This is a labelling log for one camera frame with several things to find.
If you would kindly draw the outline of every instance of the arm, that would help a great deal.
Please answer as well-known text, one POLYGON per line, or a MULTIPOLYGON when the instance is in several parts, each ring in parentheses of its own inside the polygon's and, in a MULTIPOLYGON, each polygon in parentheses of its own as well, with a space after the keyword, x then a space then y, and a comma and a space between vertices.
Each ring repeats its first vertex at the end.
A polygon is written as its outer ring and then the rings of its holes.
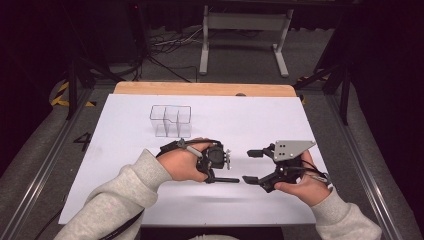
POLYGON ((344 202, 335 189, 322 202, 311 207, 316 229, 323 239, 380 239, 381 229, 365 217, 359 207, 344 202))
MULTIPOLYGON (((159 185, 172 180, 156 158, 144 150, 134 165, 124 166, 119 175, 88 197, 85 206, 62 228, 55 239, 100 239, 157 201, 159 185)), ((120 237, 134 239, 137 220, 120 237)))
MULTIPOLYGON (((192 145, 203 151, 210 144, 192 145)), ((196 169, 197 157, 182 149, 156 159, 144 150, 133 165, 124 166, 119 175, 88 197, 84 207, 62 228, 55 239, 100 239, 156 203, 158 188, 165 181, 204 181, 207 176, 196 169)), ((116 239, 134 239, 141 218, 116 239)))
MULTIPOLYGON (((313 164, 309 151, 302 159, 313 164)), ((305 174, 298 184, 279 182, 275 189, 297 196, 311 207, 316 229, 323 239, 380 239, 381 229, 357 205, 344 202, 337 191, 305 174)))

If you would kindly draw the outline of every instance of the white sheet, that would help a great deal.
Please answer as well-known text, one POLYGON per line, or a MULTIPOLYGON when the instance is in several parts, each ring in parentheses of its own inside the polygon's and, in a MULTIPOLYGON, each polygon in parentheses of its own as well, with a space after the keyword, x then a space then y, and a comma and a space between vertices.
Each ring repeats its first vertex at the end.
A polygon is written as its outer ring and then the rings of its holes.
MULTIPOLYGON (((272 173, 271 159, 249 158, 246 151, 276 140, 315 140, 302 104, 296 97, 223 97, 109 95, 90 146, 69 193, 59 223, 66 224, 89 193, 134 163, 143 148, 153 153, 177 138, 155 137, 149 114, 153 105, 191 106, 191 137, 219 140, 231 150, 231 170, 217 177, 234 183, 167 182, 159 200, 146 209, 146 226, 258 226, 315 223, 309 207, 291 195, 247 185, 242 176, 272 173)), ((326 167, 318 145, 310 149, 318 167, 326 167)))

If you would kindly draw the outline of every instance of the clear plastic box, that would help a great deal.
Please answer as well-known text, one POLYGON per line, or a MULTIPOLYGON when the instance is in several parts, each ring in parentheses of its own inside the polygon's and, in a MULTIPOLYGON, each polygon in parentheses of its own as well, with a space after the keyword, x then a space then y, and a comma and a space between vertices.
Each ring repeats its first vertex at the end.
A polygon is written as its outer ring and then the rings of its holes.
POLYGON ((191 107, 153 105, 150 121, 156 137, 191 137, 191 107))

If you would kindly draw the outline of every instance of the gray sweatshirt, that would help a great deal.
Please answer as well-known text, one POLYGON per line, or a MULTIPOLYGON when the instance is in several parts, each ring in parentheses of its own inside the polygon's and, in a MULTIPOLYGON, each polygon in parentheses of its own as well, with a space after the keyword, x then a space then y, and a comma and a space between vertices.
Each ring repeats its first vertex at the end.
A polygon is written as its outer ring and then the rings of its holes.
MULTIPOLYGON (((67 239, 100 239, 133 218, 144 208, 151 207, 158 198, 159 186, 171 181, 169 173, 156 158, 144 150, 137 162, 124 166, 113 180, 96 188, 84 207, 55 237, 67 239)), ((331 194, 312 207, 316 228, 323 239, 380 239, 381 229, 366 218, 355 204, 345 203, 331 194)), ((115 239, 134 239, 141 226, 141 218, 115 239)), ((229 236, 204 235, 193 240, 230 240, 229 236)))

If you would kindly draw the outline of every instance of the hand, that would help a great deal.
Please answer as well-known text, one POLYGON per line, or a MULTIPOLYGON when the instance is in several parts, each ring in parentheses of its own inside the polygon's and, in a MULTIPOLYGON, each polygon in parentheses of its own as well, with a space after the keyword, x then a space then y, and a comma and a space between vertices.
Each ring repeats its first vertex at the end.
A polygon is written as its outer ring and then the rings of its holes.
MULTIPOLYGON (((196 138, 194 140, 202 140, 207 138, 196 138)), ((196 143, 190 145, 199 152, 212 147, 213 143, 196 143)), ((203 182, 208 176, 197 171, 197 156, 185 149, 176 149, 160 155, 158 161, 168 171, 172 179, 175 181, 194 180, 203 182)))
MULTIPOLYGON (((301 155, 301 159, 314 165, 311 154, 309 151, 305 151, 301 155)), ((303 163, 304 167, 311 167, 307 163, 303 163)), ((330 190, 327 186, 318 180, 311 178, 310 175, 317 175, 313 172, 306 172, 302 180, 298 184, 290 184, 286 182, 278 182, 274 185, 274 188, 292 195, 297 196, 308 206, 312 207, 322 202, 328 195, 330 190)))

